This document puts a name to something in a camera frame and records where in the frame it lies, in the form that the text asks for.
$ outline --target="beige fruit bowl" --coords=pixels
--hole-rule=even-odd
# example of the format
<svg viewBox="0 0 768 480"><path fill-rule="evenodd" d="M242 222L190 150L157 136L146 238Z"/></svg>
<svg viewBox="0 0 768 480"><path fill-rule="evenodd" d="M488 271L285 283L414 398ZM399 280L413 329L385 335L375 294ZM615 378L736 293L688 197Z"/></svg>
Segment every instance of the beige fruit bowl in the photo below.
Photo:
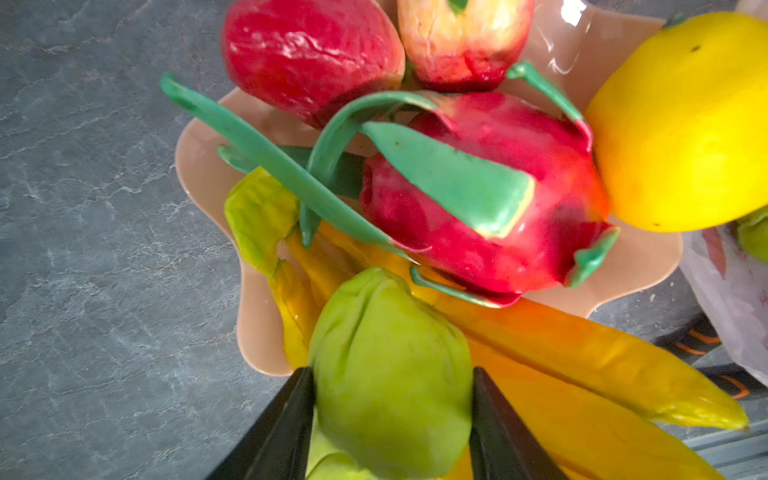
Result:
<svg viewBox="0 0 768 480"><path fill-rule="evenodd" d="M396 19L395 0L380 3L390 18ZM655 18L606 12L580 0L538 0L522 59L563 87L583 110L608 76L662 23ZM523 82L503 84L500 89L557 113L554 105ZM277 144L312 146L317 139L317 131L238 89L220 103ZM190 199L232 239L224 218L224 201L243 175L218 157L217 147L226 143L208 126L193 120L179 138L176 167ZM348 150L363 155L374 152L361 136ZM621 226L621 236L601 268L583 285L529 293L526 297L587 317L602 303L648 288L672 273L683 251L680 234L651 233L612 221ZM243 261L240 267L240 351L254 369L269 375L288 375L291 368L283 351L283 324L266 278Z"/></svg>

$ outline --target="gray countertop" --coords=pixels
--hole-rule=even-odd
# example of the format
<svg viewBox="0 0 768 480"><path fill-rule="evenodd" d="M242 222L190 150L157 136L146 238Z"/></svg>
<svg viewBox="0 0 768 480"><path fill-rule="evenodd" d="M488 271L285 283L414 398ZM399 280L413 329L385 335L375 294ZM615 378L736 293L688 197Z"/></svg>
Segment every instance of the gray countertop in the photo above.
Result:
<svg viewBox="0 0 768 480"><path fill-rule="evenodd" d="M202 478L283 383L237 350L237 256L179 185L190 118L157 88L164 70L212 98L232 88L229 3L0 1L4 480ZM735 3L598 2L661 17ZM676 272L592 318L652 339L697 311Z"/></svg>

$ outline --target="plate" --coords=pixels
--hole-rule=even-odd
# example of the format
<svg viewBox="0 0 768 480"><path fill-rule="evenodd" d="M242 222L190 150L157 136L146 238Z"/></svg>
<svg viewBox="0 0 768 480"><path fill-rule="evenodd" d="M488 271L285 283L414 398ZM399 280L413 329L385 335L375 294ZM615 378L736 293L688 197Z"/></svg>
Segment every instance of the plate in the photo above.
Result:
<svg viewBox="0 0 768 480"><path fill-rule="evenodd" d="M380 0L396 18L395 0ZM521 59L529 60L549 80L559 84L584 110L608 76L642 41L659 30L657 18L607 12L580 0L538 0L531 34ZM552 114L554 105L522 81L507 82L500 91L516 94ZM240 115L271 141L310 147L318 132L292 115L245 94L231 91L220 103ZM191 121L176 147L176 169L189 198L232 239L224 217L224 201L243 175L225 164L217 147L223 137L199 120ZM370 142L358 136L348 151L370 155ZM587 317L609 300L653 286L680 262L682 237L630 227L613 218L622 233L603 265L578 288L532 292L526 298ZM266 278L240 261L240 309L237 342L245 360L269 375L289 375L283 351L283 324Z"/></svg>

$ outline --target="yellow fruit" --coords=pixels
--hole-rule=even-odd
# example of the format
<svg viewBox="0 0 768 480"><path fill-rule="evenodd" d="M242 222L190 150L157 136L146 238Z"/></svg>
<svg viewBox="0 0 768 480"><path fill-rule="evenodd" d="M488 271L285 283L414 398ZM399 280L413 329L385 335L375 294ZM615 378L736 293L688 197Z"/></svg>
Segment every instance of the yellow fruit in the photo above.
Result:
<svg viewBox="0 0 768 480"><path fill-rule="evenodd" d="M614 214L712 227L768 204L768 22L712 13L664 28L587 109Z"/></svg>

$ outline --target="orange stripe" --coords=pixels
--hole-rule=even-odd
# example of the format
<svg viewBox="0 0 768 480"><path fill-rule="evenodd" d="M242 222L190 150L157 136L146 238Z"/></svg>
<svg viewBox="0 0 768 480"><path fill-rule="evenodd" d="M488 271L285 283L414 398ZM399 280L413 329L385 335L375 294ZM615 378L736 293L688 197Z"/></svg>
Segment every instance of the orange stripe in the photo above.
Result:
<svg viewBox="0 0 768 480"><path fill-rule="evenodd" d="M694 339L699 339L704 343L709 343L710 345L712 345L713 343L720 343L719 336L706 336L702 333L698 333L694 329L690 329L690 332L688 332L688 335L692 336Z"/></svg>
<svg viewBox="0 0 768 480"><path fill-rule="evenodd" d="M739 382L738 380L731 378L728 375L721 375L720 378L728 380L729 382L733 383L736 386L736 388L739 389L739 395L734 396L736 400L742 399L745 396L750 394L750 390L746 386L744 386L742 382Z"/></svg>
<svg viewBox="0 0 768 480"><path fill-rule="evenodd" d="M707 354L707 352L700 352L700 351L698 351L698 350L694 350L694 349L690 348L689 346L685 346L685 345L683 345L683 344L682 344L682 343L680 343L680 342L677 342L677 343L675 343L674 345L675 345L677 348L679 348L679 349L683 349L683 350L685 350L685 351L686 351L686 352L688 352L688 353L693 353L694 355L706 355L706 354Z"/></svg>

